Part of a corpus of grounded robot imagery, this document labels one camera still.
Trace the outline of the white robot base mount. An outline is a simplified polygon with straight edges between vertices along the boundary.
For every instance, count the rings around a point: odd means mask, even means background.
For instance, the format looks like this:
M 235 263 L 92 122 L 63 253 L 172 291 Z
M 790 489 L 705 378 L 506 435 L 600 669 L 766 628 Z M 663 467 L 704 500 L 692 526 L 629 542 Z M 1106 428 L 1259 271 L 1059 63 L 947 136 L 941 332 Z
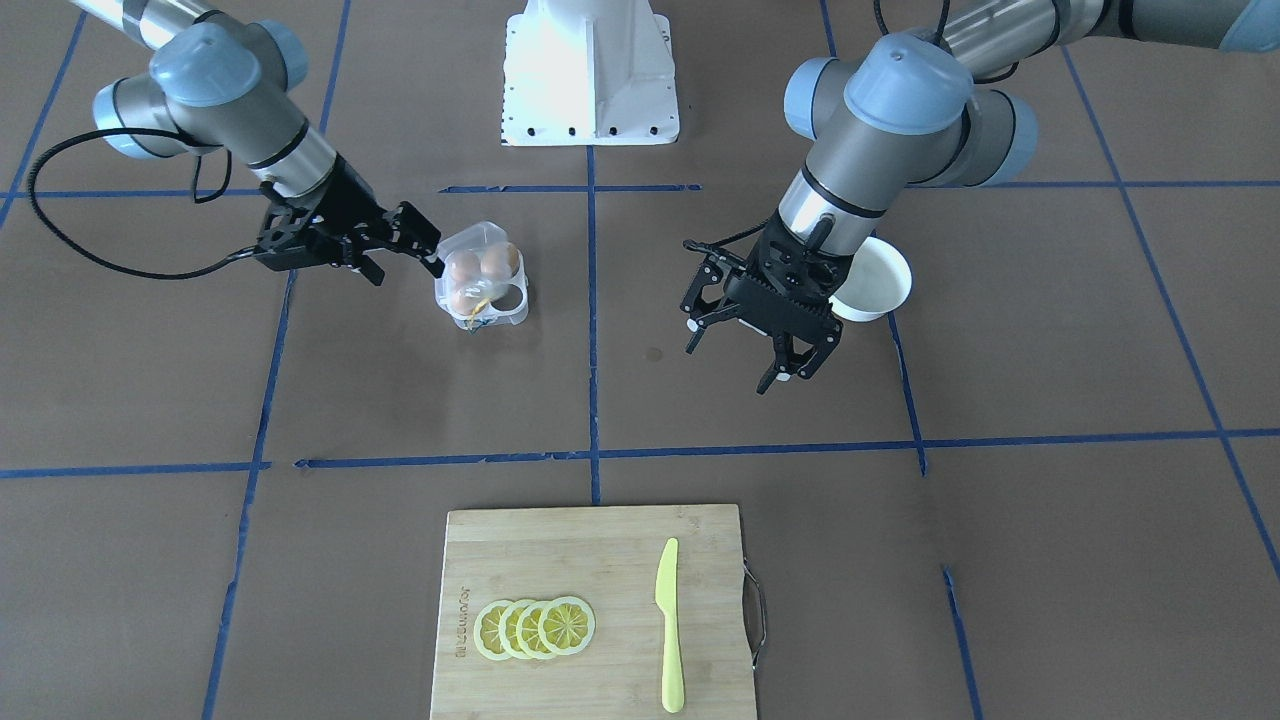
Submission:
M 648 1 L 529 1 L 506 22 L 500 142 L 652 146 L 678 140 L 669 19 Z

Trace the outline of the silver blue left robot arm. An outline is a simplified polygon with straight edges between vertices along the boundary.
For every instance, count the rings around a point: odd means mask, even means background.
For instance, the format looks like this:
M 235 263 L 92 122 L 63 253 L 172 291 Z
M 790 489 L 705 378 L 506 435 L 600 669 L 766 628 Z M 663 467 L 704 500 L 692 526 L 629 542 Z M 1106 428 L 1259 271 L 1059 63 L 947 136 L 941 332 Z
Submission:
M 791 77 L 783 113 L 812 149 L 753 250 L 686 242 L 704 261 L 682 301 L 695 340 L 736 320 L 769 337 L 756 389 L 809 379 L 845 322 L 900 307 L 913 273 L 876 229 L 909 187 L 1009 182 L 1036 151 L 1032 108 L 989 83 L 1084 37 L 1271 53 L 1275 1 L 978 1 L 934 28 L 883 35 L 859 63 L 820 56 Z

